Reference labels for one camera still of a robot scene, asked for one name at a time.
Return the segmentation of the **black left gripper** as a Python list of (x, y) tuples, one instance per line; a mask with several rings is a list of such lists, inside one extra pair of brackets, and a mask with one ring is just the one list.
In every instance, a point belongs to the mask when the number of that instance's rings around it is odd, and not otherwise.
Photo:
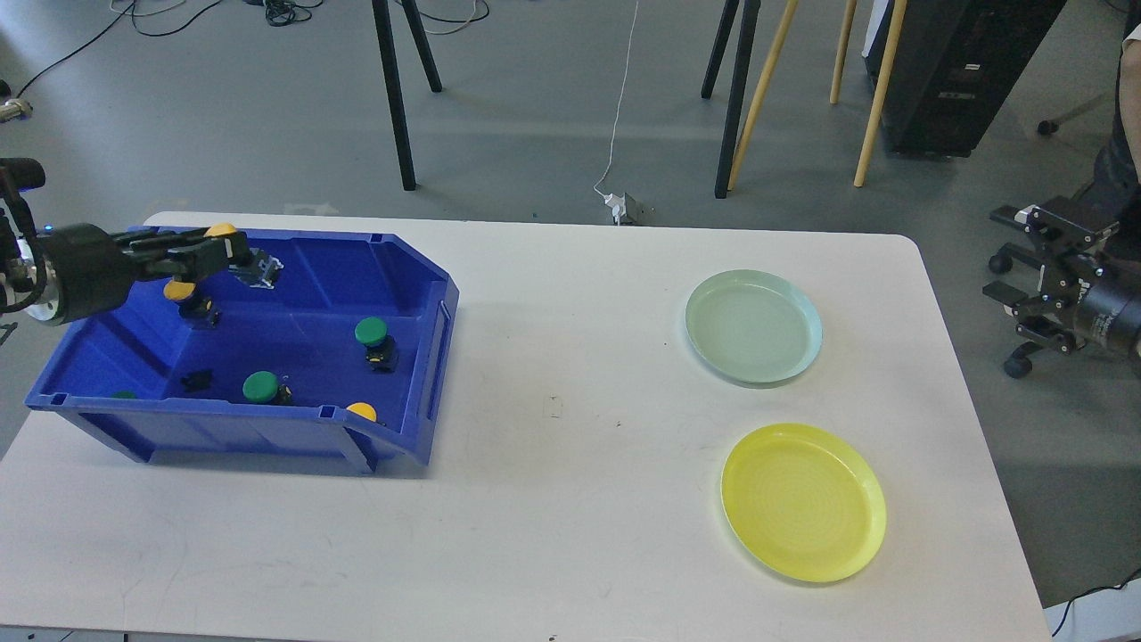
[[(47, 325), (64, 325), (110, 312), (126, 304), (135, 281), (200, 282), (228, 271), (225, 245), (234, 231), (126, 231), (126, 251), (102, 228), (76, 224), (40, 237), (46, 260), (52, 265), (52, 314)], [(133, 261), (127, 253), (133, 253)]]

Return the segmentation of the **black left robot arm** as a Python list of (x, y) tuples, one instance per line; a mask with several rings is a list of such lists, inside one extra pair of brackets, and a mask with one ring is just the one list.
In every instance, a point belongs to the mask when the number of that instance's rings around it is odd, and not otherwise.
[(252, 289), (274, 289), (281, 260), (252, 247), (230, 224), (188, 231), (156, 227), (110, 231), (94, 224), (39, 228), (24, 200), (44, 186), (33, 159), (3, 159), (3, 312), (26, 312), (44, 325), (65, 325), (126, 304), (138, 282), (165, 282), (165, 296), (196, 316), (211, 304), (197, 285), (219, 273)]

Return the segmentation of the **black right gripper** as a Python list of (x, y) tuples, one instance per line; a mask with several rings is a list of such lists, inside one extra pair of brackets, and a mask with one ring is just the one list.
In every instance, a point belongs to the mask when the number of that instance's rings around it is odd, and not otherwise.
[(1124, 285), (1120, 269), (1104, 255), (1104, 243), (1120, 230), (1110, 214), (1068, 198), (1026, 208), (1001, 206), (990, 222), (1022, 230), (1038, 261), (1038, 291), (1028, 295), (993, 281), (982, 295), (1015, 316), (1015, 333), (1030, 352), (1069, 355), (1093, 342), (1124, 352)]

